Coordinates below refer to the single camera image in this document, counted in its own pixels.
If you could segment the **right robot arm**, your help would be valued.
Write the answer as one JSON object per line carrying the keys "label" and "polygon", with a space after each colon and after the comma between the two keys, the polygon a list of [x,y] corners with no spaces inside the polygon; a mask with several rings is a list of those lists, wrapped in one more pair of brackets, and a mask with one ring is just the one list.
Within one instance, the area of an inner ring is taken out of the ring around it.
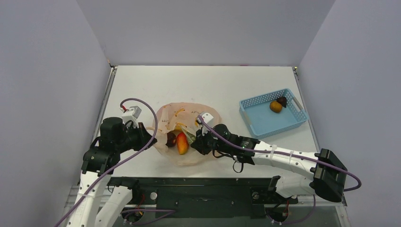
{"label": "right robot arm", "polygon": [[298,195],[342,201],[348,170],[329,149],[313,153],[281,148],[232,134],[224,124],[216,125],[211,131],[206,127],[199,129],[191,147],[203,155],[216,151],[237,163],[271,166],[297,174],[297,177],[273,177],[273,184],[266,190],[273,202]]}

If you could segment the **orange plastic bag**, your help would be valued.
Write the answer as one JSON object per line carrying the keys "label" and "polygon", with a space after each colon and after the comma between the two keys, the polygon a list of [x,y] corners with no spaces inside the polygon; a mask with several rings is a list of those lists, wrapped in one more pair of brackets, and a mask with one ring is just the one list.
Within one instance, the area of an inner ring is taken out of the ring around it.
{"label": "orange plastic bag", "polygon": [[172,131],[178,135],[182,131],[174,131],[176,124],[187,126],[196,131],[201,126],[196,122],[197,116],[202,112],[208,112],[213,115],[213,123],[211,127],[221,123],[220,114],[212,107],[196,103],[169,103],[162,106],[156,113],[157,122],[154,122],[151,127],[147,127],[147,130],[153,131],[157,126],[156,139],[157,143],[153,147],[165,158],[167,158],[172,164],[176,166],[193,166],[200,164],[205,161],[212,160],[211,154],[202,155],[195,149],[189,147],[188,152],[184,155],[179,155],[177,145],[174,147],[167,147],[167,133]]}

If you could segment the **green netted fake melon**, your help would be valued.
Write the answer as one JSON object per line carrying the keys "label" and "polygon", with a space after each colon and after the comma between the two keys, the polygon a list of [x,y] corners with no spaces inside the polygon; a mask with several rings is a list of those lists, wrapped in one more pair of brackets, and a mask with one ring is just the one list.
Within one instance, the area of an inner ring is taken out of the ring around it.
{"label": "green netted fake melon", "polygon": [[185,134],[188,144],[192,144],[196,140],[196,133],[191,128],[187,126],[181,126],[182,132]]}

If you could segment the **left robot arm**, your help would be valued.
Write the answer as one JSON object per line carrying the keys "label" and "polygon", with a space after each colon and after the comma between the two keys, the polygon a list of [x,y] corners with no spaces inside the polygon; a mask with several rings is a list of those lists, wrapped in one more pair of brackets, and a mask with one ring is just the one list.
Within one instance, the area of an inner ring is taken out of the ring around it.
{"label": "left robot arm", "polygon": [[157,139],[143,123],[109,117],[100,125],[100,135],[83,156],[80,185],[74,205],[59,221],[67,227],[111,227],[127,203],[140,200],[137,181],[118,183],[104,205],[101,200],[114,170],[128,161],[121,153],[134,150],[136,154],[150,148]]}

